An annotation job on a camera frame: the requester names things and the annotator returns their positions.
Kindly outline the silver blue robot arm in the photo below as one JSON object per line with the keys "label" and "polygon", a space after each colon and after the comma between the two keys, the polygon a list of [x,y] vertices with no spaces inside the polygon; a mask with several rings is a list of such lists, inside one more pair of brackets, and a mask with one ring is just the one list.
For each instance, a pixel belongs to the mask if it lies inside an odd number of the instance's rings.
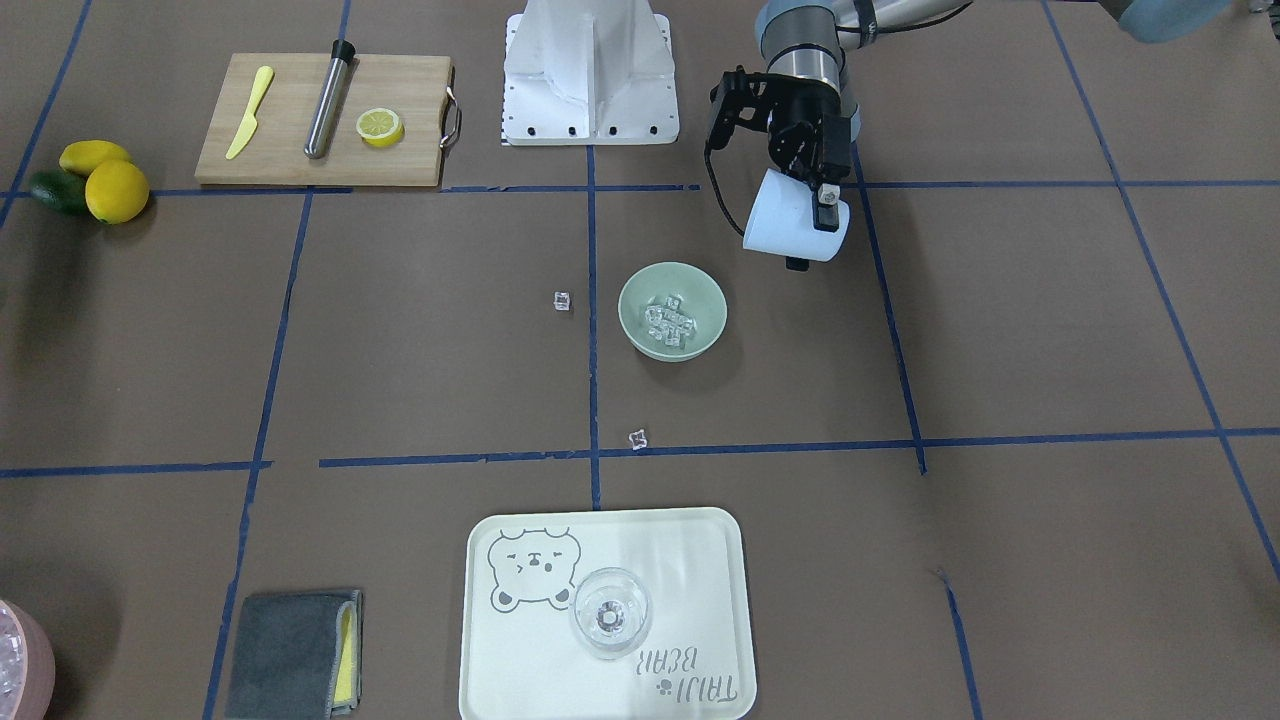
{"label": "silver blue robot arm", "polygon": [[850,54],[888,35],[941,26],[969,1],[768,1],[756,18],[765,72],[758,99],[777,170],[806,190],[814,231],[838,229],[838,187],[852,174],[861,105]]}

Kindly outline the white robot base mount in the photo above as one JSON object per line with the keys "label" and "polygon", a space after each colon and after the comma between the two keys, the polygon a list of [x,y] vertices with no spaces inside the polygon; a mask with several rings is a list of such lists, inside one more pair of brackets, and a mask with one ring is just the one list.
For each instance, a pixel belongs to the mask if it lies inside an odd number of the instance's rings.
{"label": "white robot base mount", "polygon": [[681,131],[669,19],[648,1],[530,1],[504,32],[500,140],[526,146],[673,143]]}

